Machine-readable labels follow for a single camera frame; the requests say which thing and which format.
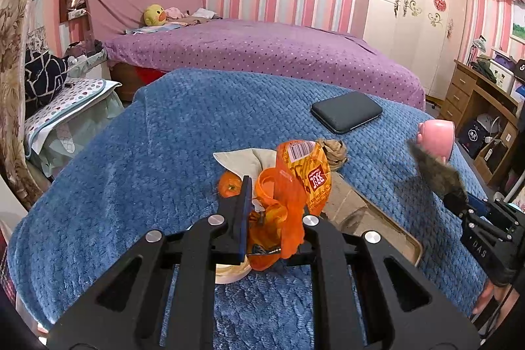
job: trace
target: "electrical outlet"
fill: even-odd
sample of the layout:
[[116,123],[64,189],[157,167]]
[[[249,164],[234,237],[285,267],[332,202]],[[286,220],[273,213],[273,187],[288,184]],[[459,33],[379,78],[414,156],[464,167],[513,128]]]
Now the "electrical outlet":
[[69,11],[67,13],[67,19],[68,20],[74,20],[75,18],[82,17],[83,15],[86,15],[88,12],[86,11],[86,8],[81,8],[79,10],[73,10]]

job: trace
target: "wooden desk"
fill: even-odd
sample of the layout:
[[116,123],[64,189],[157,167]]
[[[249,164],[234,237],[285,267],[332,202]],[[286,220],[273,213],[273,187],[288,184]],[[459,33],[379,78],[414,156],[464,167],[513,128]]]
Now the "wooden desk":
[[477,71],[457,60],[455,63],[456,70],[441,106],[439,119],[453,121],[456,126],[456,135],[459,135],[466,123],[482,113],[501,118],[500,124],[504,128],[501,138],[508,148],[505,156],[494,172],[489,170],[484,159],[489,149],[488,146],[485,146],[474,160],[474,166],[481,178],[488,186],[497,189],[507,177],[513,156],[518,148],[518,119],[515,116],[518,102]]

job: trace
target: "blue blanket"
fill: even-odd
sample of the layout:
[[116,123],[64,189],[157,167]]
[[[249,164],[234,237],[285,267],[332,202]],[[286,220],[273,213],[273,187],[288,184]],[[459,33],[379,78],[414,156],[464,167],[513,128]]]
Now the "blue blanket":
[[[335,138],[312,102],[348,90],[263,74],[180,69],[145,88],[60,173],[17,227],[12,279],[28,310],[52,323],[150,229],[184,230],[217,209],[213,152]],[[429,115],[373,97],[380,118],[341,136],[345,179],[424,247],[420,268],[465,313],[485,275],[459,241],[460,223],[417,176],[405,140]],[[457,147],[451,164],[483,191]],[[311,348],[309,269],[277,263],[215,291],[215,348]]]

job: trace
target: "white wardrobe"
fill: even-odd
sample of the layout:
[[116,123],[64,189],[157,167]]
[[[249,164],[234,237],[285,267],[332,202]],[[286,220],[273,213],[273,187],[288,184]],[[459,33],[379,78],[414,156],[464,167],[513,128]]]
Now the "white wardrobe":
[[445,99],[467,0],[355,0],[351,33],[413,71],[427,95]]

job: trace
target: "purple bedspread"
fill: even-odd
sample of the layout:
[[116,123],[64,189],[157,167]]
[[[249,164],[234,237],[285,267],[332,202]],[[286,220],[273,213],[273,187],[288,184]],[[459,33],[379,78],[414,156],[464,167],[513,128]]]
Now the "purple bedspread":
[[104,43],[109,60],[170,72],[235,70],[331,83],[423,109],[419,78],[363,40],[281,23],[213,20]]

